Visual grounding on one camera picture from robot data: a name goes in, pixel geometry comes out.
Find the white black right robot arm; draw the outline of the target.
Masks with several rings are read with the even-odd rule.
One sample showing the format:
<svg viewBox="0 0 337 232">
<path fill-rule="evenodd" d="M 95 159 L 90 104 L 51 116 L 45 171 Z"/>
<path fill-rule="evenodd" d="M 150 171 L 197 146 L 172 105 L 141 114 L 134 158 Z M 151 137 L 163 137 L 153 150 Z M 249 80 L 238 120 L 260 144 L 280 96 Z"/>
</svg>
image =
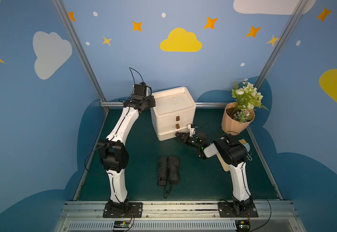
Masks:
<svg viewBox="0 0 337 232">
<path fill-rule="evenodd" d="M 176 132 L 175 136 L 183 143 L 196 148 L 198 156 L 205 160 L 217 156 L 226 166 L 231 175 L 232 204 L 231 210 L 237 217 L 245 217 L 255 212 L 255 204 L 248 187 L 246 176 L 246 161 L 248 149 L 231 134 L 225 134 L 207 143 L 203 133 Z"/>
</svg>

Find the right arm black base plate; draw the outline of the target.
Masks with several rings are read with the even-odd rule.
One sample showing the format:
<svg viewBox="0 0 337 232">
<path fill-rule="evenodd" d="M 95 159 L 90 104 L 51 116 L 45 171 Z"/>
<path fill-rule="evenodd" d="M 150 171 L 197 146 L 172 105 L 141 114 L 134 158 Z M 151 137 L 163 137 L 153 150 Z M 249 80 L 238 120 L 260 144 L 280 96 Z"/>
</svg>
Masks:
<svg viewBox="0 0 337 232">
<path fill-rule="evenodd" d="M 220 201 L 217 204 L 221 218 L 258 218 L 258 212 L 255 204 L 244 208 L 233 202 Z"/>
</svg>

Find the black umbrella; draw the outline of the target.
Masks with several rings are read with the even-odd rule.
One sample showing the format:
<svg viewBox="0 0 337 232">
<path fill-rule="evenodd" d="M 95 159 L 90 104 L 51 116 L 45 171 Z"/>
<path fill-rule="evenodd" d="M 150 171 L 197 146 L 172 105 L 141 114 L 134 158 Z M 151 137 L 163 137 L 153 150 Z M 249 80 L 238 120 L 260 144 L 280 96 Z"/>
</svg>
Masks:
<svg viewBox="0 0 337 232">
<path fill-rule="evenodd" d="M 180 159 L 176 156 L 168 157 L 168 181 L 169 188 L 164 189 L 164 198 L 166 199 L 170 194 L 173 185 L 177 185 L 179 183 L 179 167 L 180 167 Z"/>
<path fill-rule="evenodd" d="M 158 186 L 166 186 L 168 179 L 168 158 L 159 157 L 157 162 Z"/>
</svg>

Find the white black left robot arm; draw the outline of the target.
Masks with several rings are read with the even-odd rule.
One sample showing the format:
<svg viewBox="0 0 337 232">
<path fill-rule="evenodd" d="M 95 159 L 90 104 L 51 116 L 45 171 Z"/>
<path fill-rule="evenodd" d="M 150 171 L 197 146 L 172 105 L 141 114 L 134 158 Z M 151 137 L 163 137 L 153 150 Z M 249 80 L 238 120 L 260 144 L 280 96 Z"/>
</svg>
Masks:
<svg viewBox="0 0 337 232">
<path fill-rule="evenodd" d="M 129 213 L 125 169 L 129 161 L 126 141 L 133 124 L 146 109 L 156 106 L 152 89 L 145 82 L 134 85 L 132 96 L 124 102 L 119 120 L 110 134 L 98 142 L 98 154 L 109 177 L 110 198 L 106 212 L 122 217 Z"/>
</svg>

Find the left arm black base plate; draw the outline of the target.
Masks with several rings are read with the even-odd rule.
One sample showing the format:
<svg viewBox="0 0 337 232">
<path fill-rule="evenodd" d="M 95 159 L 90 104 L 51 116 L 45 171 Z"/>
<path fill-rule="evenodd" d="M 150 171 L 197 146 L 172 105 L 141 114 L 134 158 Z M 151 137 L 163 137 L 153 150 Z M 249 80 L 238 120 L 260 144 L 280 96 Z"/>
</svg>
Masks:
<svg viewBox="0 0 337 232">
<path fill-rule="evenodd" d="M 103 212 L 103 218 L 141 218 L 143 203 L 107 202 Z"/>
</svg>

